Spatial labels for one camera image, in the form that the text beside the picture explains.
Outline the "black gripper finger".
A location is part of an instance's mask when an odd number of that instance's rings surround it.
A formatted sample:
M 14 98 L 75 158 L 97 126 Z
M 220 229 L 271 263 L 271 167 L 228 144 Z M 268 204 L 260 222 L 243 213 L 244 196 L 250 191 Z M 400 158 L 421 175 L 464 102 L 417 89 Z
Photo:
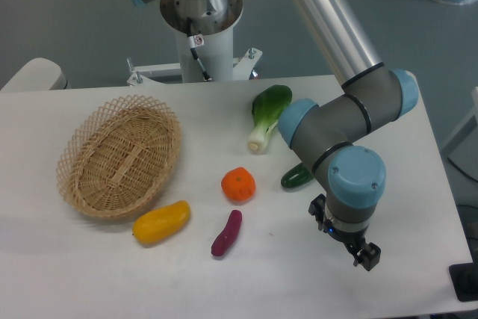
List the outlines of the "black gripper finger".
M 324 228 L 324 211 L 325 211 L 326 197 L 323 194 L 318 195 L 313 199 L 309 205 L 308 212 L 314 217 L 317 222 L 317 227 L 320 231 Z
M 354 257 L 353 265 L 362 266 L 366 271 L 371 271 L 378 265 L 381 256 L 381 249 L 374 243 L 362 243 L 360 250 Z

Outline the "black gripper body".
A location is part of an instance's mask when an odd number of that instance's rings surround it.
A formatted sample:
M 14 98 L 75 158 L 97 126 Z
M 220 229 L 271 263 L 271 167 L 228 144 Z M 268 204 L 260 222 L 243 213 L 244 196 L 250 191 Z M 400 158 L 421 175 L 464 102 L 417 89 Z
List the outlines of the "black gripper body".
M 360 223 L 347 223 L 339 220 L 329 210 L 329 207 L 325 206 L 323 231 L 331 238 L 344 244 L 351 255 L 358 255 L 363 247 L 366 246 L 365 234 L 369 225 L 369 219 Z

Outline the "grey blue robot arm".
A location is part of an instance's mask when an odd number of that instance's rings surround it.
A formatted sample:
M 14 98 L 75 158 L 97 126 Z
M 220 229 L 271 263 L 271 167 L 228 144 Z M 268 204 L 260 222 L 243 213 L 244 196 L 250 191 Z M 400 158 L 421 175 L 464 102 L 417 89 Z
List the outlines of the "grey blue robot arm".
M 183 82 L 231 81 L 232 29 L 242 0 L 159 1 L 161 15 L 176 34 Z M 376 204 L 385 189 L 382 159 L 357 141 L 399 119 L 418 102 L 415 77 L 387 69 L 346 0 L 294 0 L 323 52 L 343 94 L 325 105 L 301 99 L 279 117 L 286 144 L 324 192 L 309 207 L 320 230 L 341 242 L 355 265 L 373 269 L 380 248 L 365 240 Z

